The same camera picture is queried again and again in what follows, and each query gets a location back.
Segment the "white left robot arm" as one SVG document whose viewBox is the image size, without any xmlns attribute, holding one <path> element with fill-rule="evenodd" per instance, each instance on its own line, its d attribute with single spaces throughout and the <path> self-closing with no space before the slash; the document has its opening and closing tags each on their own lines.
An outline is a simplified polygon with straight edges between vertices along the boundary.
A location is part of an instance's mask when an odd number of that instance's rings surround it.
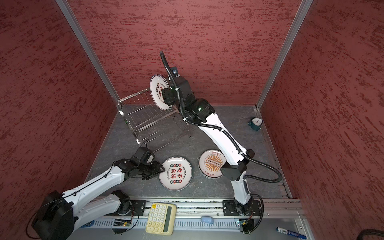
<svg viewBox="0 0 384 240">
<path fill-rule="evenodd" d="M 75 230 L 99 217 L 113 213 L 133 217 L 131 198 L 121 190 L 97 198 L 128 179 L 150 180 L 164 171 L 153 151 L 139 147 L 131 158 L 114 161 L 104 173 L 84 184 L 63 193 L 48 194 L 30 226 L 38 239 L 66 240 Z"/>
</svg>

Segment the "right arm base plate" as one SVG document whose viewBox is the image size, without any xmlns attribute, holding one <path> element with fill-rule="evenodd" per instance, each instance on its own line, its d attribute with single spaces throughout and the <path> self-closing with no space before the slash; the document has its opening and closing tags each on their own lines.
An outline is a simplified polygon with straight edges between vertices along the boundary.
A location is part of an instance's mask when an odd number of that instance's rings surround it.
<svg viewBox="0 0 384 240">
<path fill-rule="evenodd" d="M 261 216 L 261 202 L 250 199 L 248 203 L 242 205 L 236 200 L 223 200 L 224 216 Z"/>
</svg>

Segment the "orange patterned plate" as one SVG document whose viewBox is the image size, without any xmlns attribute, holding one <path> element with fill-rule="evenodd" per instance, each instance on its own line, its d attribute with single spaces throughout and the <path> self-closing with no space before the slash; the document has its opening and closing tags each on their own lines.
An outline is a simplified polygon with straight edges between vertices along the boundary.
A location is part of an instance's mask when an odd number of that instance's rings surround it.
<svg viewBox="0 0 384 240">
<path fill-rule="evenodd" d="M 207 150 L 199 158 L 199 169 L 208 179 L 218 179 L 223 176 L 222 166 L 227 162 L 224 154 L 218 150 Z"/>
</svg>

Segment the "stainless steel dish rack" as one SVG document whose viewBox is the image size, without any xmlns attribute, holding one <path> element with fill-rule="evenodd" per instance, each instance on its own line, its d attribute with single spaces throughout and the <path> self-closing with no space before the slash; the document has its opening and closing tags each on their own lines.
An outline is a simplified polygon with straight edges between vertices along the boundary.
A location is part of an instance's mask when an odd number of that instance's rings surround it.
<svg viewBox="0 0 384 240">
<path fill-rule="evenodd" d="M 154 152 L 164 149 L 182 137 L 192 136 L 189 126 L 181 120 L 176 107 L 161 110 L 149 89 L 118 100 L 119 112 L 138 145 L 147 145 Z"/>
</svg>

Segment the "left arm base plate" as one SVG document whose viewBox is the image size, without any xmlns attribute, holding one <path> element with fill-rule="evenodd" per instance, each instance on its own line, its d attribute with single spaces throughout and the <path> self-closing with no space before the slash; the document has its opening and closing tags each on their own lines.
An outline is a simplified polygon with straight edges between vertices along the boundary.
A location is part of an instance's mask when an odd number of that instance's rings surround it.
<svg viewBox="0 0 384 240">
<path fill-rule="evenodd" d="M 130 200 L 131 202 L 131 214 L 136 216 L 143 216 L 146 208 L 146 200 Z"/>
</svg>

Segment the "red character text plate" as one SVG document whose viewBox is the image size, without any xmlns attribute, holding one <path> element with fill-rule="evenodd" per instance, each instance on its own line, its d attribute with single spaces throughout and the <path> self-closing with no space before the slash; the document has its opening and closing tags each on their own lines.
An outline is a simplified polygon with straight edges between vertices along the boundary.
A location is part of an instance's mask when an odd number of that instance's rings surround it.
<svg viewBox="0 0 384 240">
<path fill-rule="evenodd" d="M 163 99 L 163 89 L 169 88 L 169 84 L 162 75 L 154 75 L 150 81 L 150 93 L 156 106 L 162 111 L 168 111 L 172 107 L 167 105 Z"/>
</svg>

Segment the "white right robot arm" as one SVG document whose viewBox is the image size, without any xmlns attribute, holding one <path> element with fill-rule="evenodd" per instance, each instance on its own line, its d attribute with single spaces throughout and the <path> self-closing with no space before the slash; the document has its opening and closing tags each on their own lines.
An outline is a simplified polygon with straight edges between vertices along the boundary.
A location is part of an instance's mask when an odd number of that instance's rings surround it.
<svg viewBox="0 0 384 240">
<path fill-rule="evenodd" d="M 245 180 L 248 151 L 241 146 L 222 124 L 212 105 L 205 99 L 197 99 L 189 82 L 181 76 L 173 81 L 158 76 L 159 83 L 150 85 L 153 99 L 164 110 L 178 108 L 183 121 L 201 129 L 219 148 L 227 162 L 221 167 L 222 174 L 231 181 L 235 208 L 240 215 L 251 212 L 253 197 Z"/>
</svg>

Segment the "green rimmed plate outermost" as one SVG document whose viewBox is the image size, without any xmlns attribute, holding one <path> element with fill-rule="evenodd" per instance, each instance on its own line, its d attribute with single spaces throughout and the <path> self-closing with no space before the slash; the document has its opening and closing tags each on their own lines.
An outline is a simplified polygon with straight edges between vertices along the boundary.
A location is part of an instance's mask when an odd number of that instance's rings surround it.
<svg viewBox="0 0 384 240">
<path fill-rule="evenodd" d="M 171 157 L 162 164 L 162 167 L 165 171 L 159 174 L 159 180 L 167 190 L 181 191 L 190 184 L 193 170 L 190 162 L 185 158 Z"/>
</svg>

